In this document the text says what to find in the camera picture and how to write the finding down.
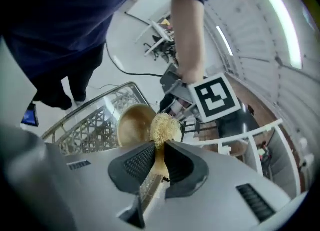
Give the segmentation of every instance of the white frame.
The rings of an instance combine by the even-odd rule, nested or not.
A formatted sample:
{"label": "white frame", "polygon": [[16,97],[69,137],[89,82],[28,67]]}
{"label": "white frame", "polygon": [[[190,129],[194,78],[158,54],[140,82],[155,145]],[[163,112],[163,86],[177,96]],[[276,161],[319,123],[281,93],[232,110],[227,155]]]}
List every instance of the white frame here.
{"label": "white frame", "polygon": [[[202,104],[201,104],[201,102],[200,102],[200,100],[199,100],[199,98],[197,96],[195,88],[200,86],[200,85],[207,84],[207,83],[209,83],[209,82],[211,82],[213,80],[219,79],[219,78],[222,78],[222,80],[224,81],[224,83],[225,83],[227,89],[229,90],[230,95],[231,95],[231,97],[232,97],[232,99],[233,99],[233,101],[235,103],[235,106],[229,108],[228,110],[225,110],[225,111],[222,111],[222,112],[217,113],[215,115],[212,115],[210,117],[206,117],[205,111],[204,111],[204,109],[202,107]],[[188,86],[188,88],[189,88],[189,91],[190,91],[191,96],[193,98],[193,101],[196,103],[196,106],[197,106],[197,108],[198,108],[198,110],[200,112],[200,115],[202,117],[202,121],[204,123],[212,122],[214,120],[217,120],[217,119],[219,119],[221,117],[225,117],[225,116],[227,116],[227,115],[229,115],[229,114],[241,109],[239,100],[238,100],[234,90],[232,89],[231,84],[229,83],[228,79],[224,75],[224,73],[218,73],[218,74],[216,74],[214,76],[208,77],[207,79],[205,79],[203,81],[200,81],[200,82],[197,82],[197,83],[194,83],[194,84],[190,84]]]}

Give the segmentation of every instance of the beige bowl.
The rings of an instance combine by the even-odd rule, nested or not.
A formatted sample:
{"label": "beige bowl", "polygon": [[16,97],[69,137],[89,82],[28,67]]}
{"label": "beige bowl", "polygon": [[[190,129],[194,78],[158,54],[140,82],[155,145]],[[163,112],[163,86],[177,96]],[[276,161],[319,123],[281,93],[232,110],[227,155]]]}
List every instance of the beige bowl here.
{"label": "beige bowl", "polygon": [[156,112],[148,105],[135,104],[120,116],[117,138],[120,147],[136,146],[150,141],[150,126]]}

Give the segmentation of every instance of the white table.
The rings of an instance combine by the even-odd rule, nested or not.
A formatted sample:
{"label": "white table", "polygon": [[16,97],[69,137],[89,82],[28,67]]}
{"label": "white table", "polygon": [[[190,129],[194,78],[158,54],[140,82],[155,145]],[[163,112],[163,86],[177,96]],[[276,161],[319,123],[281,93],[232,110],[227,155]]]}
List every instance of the white table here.
{"label": "white table", "polygon": [[148,56],[155,48],[157,48],[164,41],[173,42],[174,40],[167,34],[167,31],[163,29],[158,23],[151,21],[151,24],[139,35],[139,37],[134,41],[136,44],[139,39],[151,28],[154,28],[155,31],[161,36],[161,39],[157,41],[145,54]]}

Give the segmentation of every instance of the person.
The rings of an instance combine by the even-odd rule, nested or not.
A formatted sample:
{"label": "person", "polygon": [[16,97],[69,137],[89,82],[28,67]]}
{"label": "person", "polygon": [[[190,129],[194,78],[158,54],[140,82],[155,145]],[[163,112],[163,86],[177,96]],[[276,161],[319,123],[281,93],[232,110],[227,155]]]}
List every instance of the person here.
{"label": "person", "polygon": [[[0,35],[37,88],[35,101],[67,110],[72,106],[61,80],[68,77],[76,102],[103,59],[113,14],[127,0],[3,0]],[[179,54],[178,72],[186,83],[203,79],[204,3],[172,0],[171,17]]]}

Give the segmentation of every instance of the person's hand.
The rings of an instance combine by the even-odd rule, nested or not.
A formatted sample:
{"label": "person's hand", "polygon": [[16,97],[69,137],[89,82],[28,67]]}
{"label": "person's hand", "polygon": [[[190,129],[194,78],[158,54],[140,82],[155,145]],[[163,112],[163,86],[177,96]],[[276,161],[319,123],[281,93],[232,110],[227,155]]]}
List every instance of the person's hand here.
{"label": "person's hand", "polygon": [[182,81],[190,85],[204,79],[205,67],[202,63],[196,66],[180,65],[177,72],[182,77]]}

